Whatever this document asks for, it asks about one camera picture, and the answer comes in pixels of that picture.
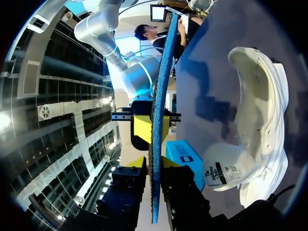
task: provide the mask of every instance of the man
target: man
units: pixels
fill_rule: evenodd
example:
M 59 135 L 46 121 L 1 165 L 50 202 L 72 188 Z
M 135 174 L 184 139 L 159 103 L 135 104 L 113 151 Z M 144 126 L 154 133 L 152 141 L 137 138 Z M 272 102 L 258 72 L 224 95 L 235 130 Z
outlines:
M 178 59 L 183 54 L 188 42 L 193 38 L 194 34 L 198 30 L 199 26 L 202 24 L 203 19 L 192 15 L 189 21 L 188 33 L 185 33 L 185 27 L 180 19 L 178 22 L 178 31 L 176 38 L 176 44 L 174 48 L 173 56 L 175 59 Z M 149 40 L 154 47 L 164 48 L 165 41 L 167 37 L 167 31 L 163 33 L 157 33 L 156 28 L 153 26 L 148 26 L 145 24 L 141 24 L 137 26 L 135 30 L 135 37 L 139 40 Z

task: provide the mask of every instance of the computer monitor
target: computer monitor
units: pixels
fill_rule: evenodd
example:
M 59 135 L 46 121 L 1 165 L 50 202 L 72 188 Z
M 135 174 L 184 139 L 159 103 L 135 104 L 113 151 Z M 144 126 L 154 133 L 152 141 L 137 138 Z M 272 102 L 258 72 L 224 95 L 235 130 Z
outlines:
M 151 7 L 151 22 L 166 22 L 167 12 L 164 5 L 150 5 Z

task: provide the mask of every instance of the blue fabric strip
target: blue fabric strip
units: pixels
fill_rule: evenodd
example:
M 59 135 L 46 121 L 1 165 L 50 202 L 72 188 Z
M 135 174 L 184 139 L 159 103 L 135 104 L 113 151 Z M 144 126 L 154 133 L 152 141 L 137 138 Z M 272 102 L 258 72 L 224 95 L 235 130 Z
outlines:
M 152 128 L 152 155 L 153 155 L 153 178 L 152 178 L 152 223 L 158 221 L 159 196 L 160 196 L 160 170 L 161 170 L 161 145 L 163 131 L 163 117 L 167 87 L 172 66 L 173 51 L 178 32 L 179 16 L 172 13 L 169 31 L 166 37 L 165 47 L 158 72 L 156 95 L 154 96 L 153 128 Z

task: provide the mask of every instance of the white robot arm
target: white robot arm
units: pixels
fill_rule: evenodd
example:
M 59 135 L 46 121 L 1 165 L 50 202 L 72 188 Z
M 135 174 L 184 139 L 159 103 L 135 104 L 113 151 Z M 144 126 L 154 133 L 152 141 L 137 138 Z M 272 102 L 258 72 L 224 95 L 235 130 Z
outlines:
M 130 98 L 150 99 L 150 87 L 157 79 L 160 58 L 136 57 L 133 53 L 123 58 L 109 33 L 118 26 L 121 4 L 122 0 L 101 0 L 97 11 L 79 22 L 74 33 L 79 41 L 91 45 L 120 70 L 123 88 Z

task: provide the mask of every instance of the table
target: table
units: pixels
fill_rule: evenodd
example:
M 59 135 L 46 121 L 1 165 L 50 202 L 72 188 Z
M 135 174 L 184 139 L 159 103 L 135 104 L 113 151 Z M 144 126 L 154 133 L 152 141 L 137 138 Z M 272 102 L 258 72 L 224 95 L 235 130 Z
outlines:
M 308 71 L 303 57 L 275 20 L 254 0 L 220 0 L 192 39 L 176 67 L 177 140 L 187 140 L 202 157 L 218 141 L 237 144 L 233 119 L 240 98 L 239 80 L 228 62 L 237 46 L 257 47 L 268 57 L 283 63 L 289 84 L 289 105 L 284 116 L 287 172 L 277 192 L 294 184 L 308 162 Z M 290 192 L 276 207 L 283 209 Z M 204 189 L 211 214 L 232 217 L 243 209 L 239 191 Z

